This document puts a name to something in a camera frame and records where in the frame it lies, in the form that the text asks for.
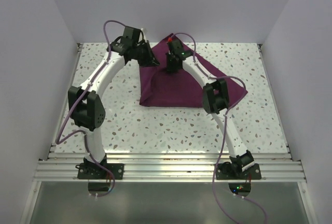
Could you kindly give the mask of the purple cloth mat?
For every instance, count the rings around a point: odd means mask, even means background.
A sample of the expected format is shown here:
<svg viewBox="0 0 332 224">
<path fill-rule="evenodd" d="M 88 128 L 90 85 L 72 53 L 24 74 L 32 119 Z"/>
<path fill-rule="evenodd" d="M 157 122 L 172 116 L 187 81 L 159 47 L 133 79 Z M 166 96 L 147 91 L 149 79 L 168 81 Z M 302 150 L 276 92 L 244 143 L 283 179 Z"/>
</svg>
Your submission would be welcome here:
<svg viewBox="0 0 332 224">
<path fill-rule="evenodd" d="M 153 48 L 159 66 L 141 67 L 140 105 L 146 107 L 202 107 L 202 88 L 186 71 L 167 72 L 167 42 L 173 34 L 168 35 Z"/>
</svg>

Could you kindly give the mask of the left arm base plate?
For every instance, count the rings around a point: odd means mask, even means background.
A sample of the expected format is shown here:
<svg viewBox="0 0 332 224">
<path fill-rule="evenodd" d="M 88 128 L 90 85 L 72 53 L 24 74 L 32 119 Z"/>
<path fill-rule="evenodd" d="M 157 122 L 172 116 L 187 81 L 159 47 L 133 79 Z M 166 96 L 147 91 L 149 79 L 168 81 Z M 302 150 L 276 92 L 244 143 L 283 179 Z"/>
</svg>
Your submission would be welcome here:
<svg viewBox="0 0 332 224">
<path fill-rule="evenodd" d="M 104 166 L 106 169 L 112 172 L 115 180 L 122 180 L 123 173 L 125 171 L 125 165 L 122 163 L 111 163 Z M 85 166 L 83 163 L 75 166 L 78 169 L 78 179 L 110 179 L 108 172 L 99 166 L 93 164 Z"/>
</svg>

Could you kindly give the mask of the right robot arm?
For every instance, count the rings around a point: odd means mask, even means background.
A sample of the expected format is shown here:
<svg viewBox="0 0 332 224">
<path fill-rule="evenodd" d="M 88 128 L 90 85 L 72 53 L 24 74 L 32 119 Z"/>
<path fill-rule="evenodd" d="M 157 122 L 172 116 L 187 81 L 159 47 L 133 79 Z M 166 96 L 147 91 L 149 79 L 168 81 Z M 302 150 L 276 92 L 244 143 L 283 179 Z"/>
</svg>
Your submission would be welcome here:
<svg viewBox="0 0 332 224">
<path fill-rule="evenodd" d="M 170 37 L 167 45 L 167 70 L 176 72 L 183 69 L 196 80 L 202 88 L 203 109 L 212 115 L 219 127 L 224 128 L 222 145 L 228 148 L 230 162 L 221 165 L 219 169 L 231 172 L 235 178 L 244 178 L 255 162 L 234 123 L 227 118 L 228 111 L 231 110 L 227 86 L 229 77 L 217 78 L 212 75 L 196 58 L 196 52 L 185 50 L 180 40 Z"/>
</svg>

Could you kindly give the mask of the aluminium rail frame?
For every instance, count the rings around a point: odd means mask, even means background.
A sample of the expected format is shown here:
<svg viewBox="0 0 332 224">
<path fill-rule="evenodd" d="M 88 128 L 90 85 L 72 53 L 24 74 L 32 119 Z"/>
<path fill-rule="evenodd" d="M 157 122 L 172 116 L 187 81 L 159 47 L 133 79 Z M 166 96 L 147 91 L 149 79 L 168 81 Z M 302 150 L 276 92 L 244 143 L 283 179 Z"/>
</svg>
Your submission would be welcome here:
<svg viewBox="0 0 332 224">
<path fill-rule="evenodd" d="M 228 114 L 260 166 L 263 182 L 303 182 L 292 159 L 255 43 L 199 43 L 197 51 L 228 75 L 241 78 L 247 96 Z M 103 95 L 103 145 L 109 163 L 124 164 L 124 181 L 210 182 L 222 133 L 202 109 L 150 108 L 139 104 L 139 67 L 134 61 Z"/>
</svg>

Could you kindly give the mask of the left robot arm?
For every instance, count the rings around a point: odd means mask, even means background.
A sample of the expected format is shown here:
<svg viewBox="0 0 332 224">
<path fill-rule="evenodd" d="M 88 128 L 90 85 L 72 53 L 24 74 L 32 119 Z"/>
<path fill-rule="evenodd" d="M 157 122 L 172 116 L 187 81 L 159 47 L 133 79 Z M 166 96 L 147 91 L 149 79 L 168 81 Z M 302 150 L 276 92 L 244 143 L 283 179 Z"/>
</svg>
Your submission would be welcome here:
<svg viewBox="0 0 332 224">
<path fill-rule="evenodd" d="M 90 166 L 89 172 L 98 179 L 108 172 L 101 137 L 101 125 L 106 117 L 102 96 L 116 74 L 131 60 L 136 60 L 140 67 L 160 65 L 148 40 L 118 37 L 108 45 L 102 62 L 88 79 L 68 91 L 70 118 L 84 134 L 84 164 Z"/>
</svg>

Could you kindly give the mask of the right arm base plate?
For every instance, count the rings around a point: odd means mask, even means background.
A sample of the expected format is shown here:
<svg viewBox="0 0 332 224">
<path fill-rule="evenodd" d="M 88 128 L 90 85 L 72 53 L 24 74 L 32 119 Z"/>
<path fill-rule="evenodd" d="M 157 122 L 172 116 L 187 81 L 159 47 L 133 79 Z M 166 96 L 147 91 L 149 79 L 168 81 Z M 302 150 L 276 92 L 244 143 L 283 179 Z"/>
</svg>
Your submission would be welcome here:
<svg viewBox="0 0 332 224">
<path fill-rule="evenodd" d="M 218 165 L 216 172 L 217 180 L 260 180 L 262 179 L 259 164 L 255 163 L 247 170 L 237 171 L 233 164 L 230 162 L 224 162 Z"/>
</svg>

